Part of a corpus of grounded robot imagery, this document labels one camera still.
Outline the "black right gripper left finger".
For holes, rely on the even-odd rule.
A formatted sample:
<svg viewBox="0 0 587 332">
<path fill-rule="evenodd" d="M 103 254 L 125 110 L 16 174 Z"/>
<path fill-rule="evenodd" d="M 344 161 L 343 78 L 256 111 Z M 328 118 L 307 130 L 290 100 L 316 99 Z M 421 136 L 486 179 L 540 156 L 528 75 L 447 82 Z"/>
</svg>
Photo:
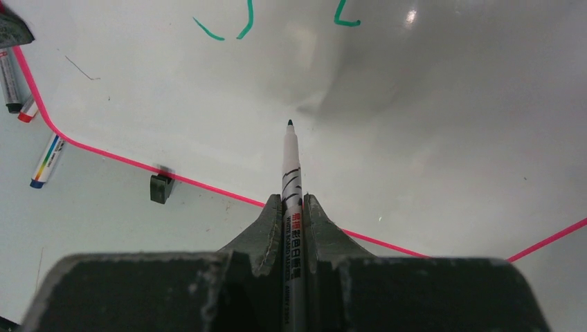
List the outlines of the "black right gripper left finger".
<svg viewBox="0 0 587 332">
<path fill-rule="evenodd" d="M 215 252 L 76 254 L 42 282 L 22 331 L 279 331 L 280 197 Z"/>
</svg>

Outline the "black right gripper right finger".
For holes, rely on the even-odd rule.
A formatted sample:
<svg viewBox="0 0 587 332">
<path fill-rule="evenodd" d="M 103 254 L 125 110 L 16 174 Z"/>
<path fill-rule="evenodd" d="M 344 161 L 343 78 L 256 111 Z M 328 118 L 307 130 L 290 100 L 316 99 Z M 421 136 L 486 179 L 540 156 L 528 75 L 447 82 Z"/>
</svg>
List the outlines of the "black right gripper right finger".
<svg viewBox="0 0 587 332">
<path fill-rule="evenodd" d="M 490 257 L 380 257 L 304 197 L 310 331 L 549 331 L 521 272 Z"/>
</svg>

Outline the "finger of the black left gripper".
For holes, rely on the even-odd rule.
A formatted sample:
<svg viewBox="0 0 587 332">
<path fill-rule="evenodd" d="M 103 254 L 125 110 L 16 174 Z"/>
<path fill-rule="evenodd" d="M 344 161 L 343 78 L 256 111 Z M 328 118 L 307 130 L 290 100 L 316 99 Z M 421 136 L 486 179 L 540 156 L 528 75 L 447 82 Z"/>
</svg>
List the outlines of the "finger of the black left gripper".
<svg viewBox="0 0 587 332">
<path fill-rule="evenodd" d="M 23 20 L 10 13 L 1 13 L 1 48 L 31 44 L 34 40 Z"/>
</svg>

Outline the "green whiteboard marker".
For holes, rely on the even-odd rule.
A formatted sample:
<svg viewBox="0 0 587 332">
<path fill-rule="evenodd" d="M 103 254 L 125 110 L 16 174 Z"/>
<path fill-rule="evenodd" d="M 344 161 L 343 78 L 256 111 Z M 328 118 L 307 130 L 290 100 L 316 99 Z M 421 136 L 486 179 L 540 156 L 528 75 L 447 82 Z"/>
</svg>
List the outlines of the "green whiteboard marker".
<svg viewBox="0 0 587 332">
<path fill-rule="evenodd" d="M 282 164 L 283 305 L 282 330 L 306 331 L 302 174 L 298 137 L 288 120 Z"/>
</svg>

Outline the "pink-framed whiteboard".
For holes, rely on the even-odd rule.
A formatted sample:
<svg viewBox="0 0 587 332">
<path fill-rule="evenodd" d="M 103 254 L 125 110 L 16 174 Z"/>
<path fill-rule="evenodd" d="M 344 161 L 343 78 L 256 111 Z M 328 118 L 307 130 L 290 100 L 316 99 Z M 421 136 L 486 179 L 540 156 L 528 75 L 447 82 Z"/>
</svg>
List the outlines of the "pink-framed whiteboard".
<svg viewBox="0 0 587 332">
<path fill-rule="evenodd" d="M 585 1 L 4 1 L 72 145 L 260 203 L 288 120 L 348 230 L 522 255 L 586 218 Z"/>
</svg>

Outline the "black-capped whiteboard marker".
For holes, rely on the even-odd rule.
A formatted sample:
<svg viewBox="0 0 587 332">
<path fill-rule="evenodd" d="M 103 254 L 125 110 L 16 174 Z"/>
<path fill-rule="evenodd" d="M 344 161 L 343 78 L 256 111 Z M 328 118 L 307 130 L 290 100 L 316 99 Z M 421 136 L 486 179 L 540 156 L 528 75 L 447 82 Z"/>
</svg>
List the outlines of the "black-capped whiteboard marker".
<svg viewBox="0 0 587 332">
<path fill-rule="evenodd" d="M 9 113 L 19 113 L 22 103 L 7 48 L 1 49 L 1 88 Z"/>
</svg>

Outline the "red-capped whiteboard marker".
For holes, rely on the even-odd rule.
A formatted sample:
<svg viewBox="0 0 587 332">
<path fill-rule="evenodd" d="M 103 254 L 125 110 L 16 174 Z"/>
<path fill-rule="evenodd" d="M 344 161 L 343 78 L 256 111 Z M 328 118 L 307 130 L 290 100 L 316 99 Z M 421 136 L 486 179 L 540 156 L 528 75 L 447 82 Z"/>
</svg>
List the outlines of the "red-capped whiteboard marker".
<svg viewBox="0 0 587 332">
<path fill-rule="evenodd" d="M 33 95 L 30 95 L 27 101 L 24 102 L 17 119 L 29 123 L 31 122 L 38 113 L 38 106 Z"/>
</svg>

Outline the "blue-capped whiteboard marker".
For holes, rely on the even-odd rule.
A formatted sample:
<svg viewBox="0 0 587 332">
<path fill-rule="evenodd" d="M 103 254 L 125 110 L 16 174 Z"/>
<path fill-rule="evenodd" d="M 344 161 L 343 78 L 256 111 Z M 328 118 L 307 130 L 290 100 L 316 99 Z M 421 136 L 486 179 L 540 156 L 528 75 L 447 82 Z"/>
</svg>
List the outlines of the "blue-capped whiteboard marker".
<svg viewBox="0 0 587 332">
<path fill-rule="evenodd" d="M 56 133 L 51 135 L 48 144 L 41 155 L 39 163 L 31 176 L 30 187 L 41 189 L 44 184 L 48 182 L 59 160 L 65 143 L 66 142 Z"/>
</svg>

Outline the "left black board stand clip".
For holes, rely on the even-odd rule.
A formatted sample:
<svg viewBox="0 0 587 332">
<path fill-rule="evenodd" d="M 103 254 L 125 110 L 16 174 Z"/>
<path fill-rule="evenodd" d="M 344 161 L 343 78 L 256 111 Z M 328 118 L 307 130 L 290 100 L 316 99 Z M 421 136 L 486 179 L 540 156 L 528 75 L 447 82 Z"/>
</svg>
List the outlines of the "left black board stand clip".
<svg viewBox="0 0 587 332">
<path fill-rule="evenodd" d="M 168 167 L 160 167 L 150 177 L 150 201 L 165 204 L 169 199 L 175 183 L 174 173 Z"/>
</svg>

